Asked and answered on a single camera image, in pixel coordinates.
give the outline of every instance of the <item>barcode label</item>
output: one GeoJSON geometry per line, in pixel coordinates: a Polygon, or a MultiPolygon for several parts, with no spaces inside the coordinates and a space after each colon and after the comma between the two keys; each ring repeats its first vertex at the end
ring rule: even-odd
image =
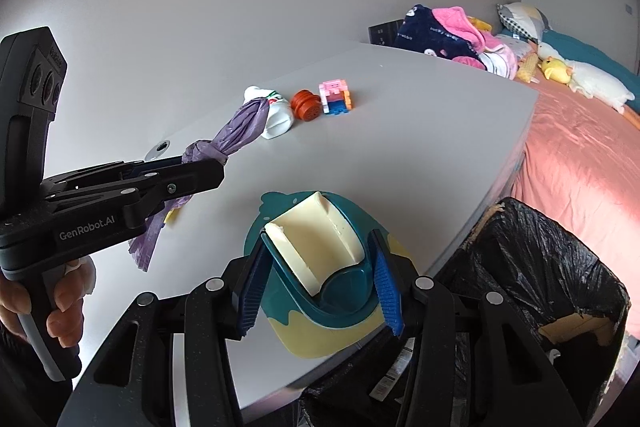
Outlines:
{"type": "Polygon", "coordinates": [[[369,396],[374,400],[382,402],[391,393],[391,390],[409,366],[409,362],[411,362],[411,357],[414,353],[414,341],[415,339],[406,341],[394,364],[386,372],[386,375],[380,378],[373,391],[369,393],[369,396]]]}

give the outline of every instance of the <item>gray table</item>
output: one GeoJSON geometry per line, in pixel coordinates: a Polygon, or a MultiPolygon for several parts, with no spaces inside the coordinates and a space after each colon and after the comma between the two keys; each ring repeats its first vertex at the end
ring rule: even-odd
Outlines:
{"type": "MultiPolygon", "coordinates": [[[[148,273],[135,269],[124,245],[94,256],[98,285],[84,308],[85,364],[138,293],[188,293],[242,255],[260,196],[270,190],[328,190],[350,198],[396,236],[422,273],[434,273],[449,258],[508,183],[536,92],[448,60],[355,43],[301,70],[265,78],[261,87],[290,97],[300,89],[318,92],[320,82],[333,78],[348,81],[354,110],[298,122],[287,134],[258,138],[233,155],[220,188],[196,195],[176,226],[162,231],[148,273]]],[[[166,137],[166,155],[213,137],[241,98],[238,90],[233,100],[210,100],[209,116],[166,137]]],[[[176,346],[179,352],[179,340],[176,346]]],[[[299,359],[260,312],[245,340],[228,342],[245,419],[295,399],[357,347],[299,359]]],[[[177,362],[178,417],[186,415],[182,371],[177,362]]]]}

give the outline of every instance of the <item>cream-colored block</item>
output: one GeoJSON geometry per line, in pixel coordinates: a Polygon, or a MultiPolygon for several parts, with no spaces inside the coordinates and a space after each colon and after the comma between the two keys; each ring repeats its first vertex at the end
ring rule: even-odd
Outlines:
{"type": "Polygon", "coordinates": [[[311,296],[333,273],[364,259],[355,231],[320,192],[300,201],[264,229],[311,296]]]}

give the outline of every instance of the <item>pink bed sheet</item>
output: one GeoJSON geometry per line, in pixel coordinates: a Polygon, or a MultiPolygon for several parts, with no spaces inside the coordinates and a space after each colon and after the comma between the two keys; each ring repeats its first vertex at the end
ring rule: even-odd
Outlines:
{"type": "Polygon", "coordinates": [[[511,195],[575,234],[624,283],[640,338],[640,131],[599,100],[542,74],[511,195]]]}

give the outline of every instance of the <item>pink toy brick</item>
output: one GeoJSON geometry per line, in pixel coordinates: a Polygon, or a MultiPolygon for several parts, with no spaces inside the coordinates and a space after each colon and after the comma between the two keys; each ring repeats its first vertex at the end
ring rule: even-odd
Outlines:
{"type": "Polygon", "coordinates": [[[349,112],[353,108],[349,86],[347,86],[345,80],[341,78],[328,80],[320,84],[318,89],[320,91],[322,110],[325,114],[340,114],[349,112]]]}

